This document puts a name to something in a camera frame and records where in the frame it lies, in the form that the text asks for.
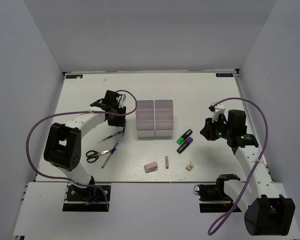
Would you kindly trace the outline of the pink eraser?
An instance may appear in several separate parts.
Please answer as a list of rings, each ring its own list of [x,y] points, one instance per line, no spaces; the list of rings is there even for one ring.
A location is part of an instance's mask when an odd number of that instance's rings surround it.
[[[157,168],[158,168],[158,163],[156,161],[144,165],[144,171],[145,171],[145,173],[153,172]]]

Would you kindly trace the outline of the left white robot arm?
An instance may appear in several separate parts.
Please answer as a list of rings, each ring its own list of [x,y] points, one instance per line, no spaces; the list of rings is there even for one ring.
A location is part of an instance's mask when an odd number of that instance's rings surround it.
[[[107,123],[123,128],[126,124],[126,95],[107,90],[102,100],[66,123],[54,123],[49,130],[43,158],[75,183],[78,193],[89,200],[95,196],[95,180],[81,164],[82,138],[96,126]]]

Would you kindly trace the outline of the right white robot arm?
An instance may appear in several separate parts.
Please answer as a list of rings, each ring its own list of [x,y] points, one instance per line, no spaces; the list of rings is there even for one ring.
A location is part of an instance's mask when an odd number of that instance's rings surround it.
[[[265,164],[259,160],[259,144],[247,132],[243,110],[215,109],[200,131],[208,141],[225,139],[240,163],[246,181],[234,173],[221,174],[215,185],[200,184],[194,190],[201,201],[231,201],[233,211],[244,212],[244,224],[251,236],[286,236],[295,213],[295,203],[276,188]]]

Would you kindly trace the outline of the blue ballpoint pen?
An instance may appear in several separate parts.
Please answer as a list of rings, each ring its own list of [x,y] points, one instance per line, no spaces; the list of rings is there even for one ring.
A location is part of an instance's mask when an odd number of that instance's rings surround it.
[[[102,164],[102,166],[101,166],[102,169],[106,166],[107,162],[110,160],[111,156],[112,156],[112,155],[114,154],[114,152],[117,150],[118,146],[119,146],[119,143],[117,142],[117,143],[114,145],[114,147],[112,148],[112,150],[110,151],[109,156],[107,157],[107,159],[105,160],[105,162]]]

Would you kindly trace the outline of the green highlighter marker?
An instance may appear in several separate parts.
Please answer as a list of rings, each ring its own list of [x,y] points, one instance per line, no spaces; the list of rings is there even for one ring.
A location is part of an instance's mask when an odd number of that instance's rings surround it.
[[[191,129],[188,129],[182,136],[180,136],[176,143],[178,145],[181,145],[191,134],[193,133],[193,131]]]

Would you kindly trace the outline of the green gel pen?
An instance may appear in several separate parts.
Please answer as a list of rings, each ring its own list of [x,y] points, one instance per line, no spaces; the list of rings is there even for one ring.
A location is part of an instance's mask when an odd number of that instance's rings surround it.
[[[113,133],[113,134],[111,134],[111,135],[109,135],[109,136],[107,136],[107,137],[101,139],[101,140],[98,141],[97,143],[100,144],[100,143],[105,142],[105,141],[107,141],[107,140],[109,140],[109,139],[111,139],[111,138],[113,138],[113,137],[115,137],[115,136],[117,136],[117,135],[122,134],[122,133],[123,133],[123,131],[118,131],[118,132],[116,132],[116,133]]]

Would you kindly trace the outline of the grey stick eraser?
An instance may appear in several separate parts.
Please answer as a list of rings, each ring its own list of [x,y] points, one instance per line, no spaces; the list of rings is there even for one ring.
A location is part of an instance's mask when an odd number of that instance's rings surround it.
[[[169,169],[169,157],[165,156],[165,168]]]

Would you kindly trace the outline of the purple highlighter marker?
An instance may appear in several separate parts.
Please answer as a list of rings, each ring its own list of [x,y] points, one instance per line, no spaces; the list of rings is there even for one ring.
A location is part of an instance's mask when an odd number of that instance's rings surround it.
[[[177,153],[181,154],[185,149],[188,148],[188,146],[193,142],[192,137],[188,137],[181,145],[180,147],[176,150]]]

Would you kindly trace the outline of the black handled scissors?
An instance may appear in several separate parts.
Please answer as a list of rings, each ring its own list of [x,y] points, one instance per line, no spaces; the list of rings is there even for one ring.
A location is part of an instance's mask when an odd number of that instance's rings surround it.
[[[96,162],[100,156],[102,155],[106,155],[109,154],[112,150],[108,149],[108,150],[104,150],[101,152],[95,151],[95,150],[89,150],[86,152],[85,156],[86,156],[86,161],[90,164]]]

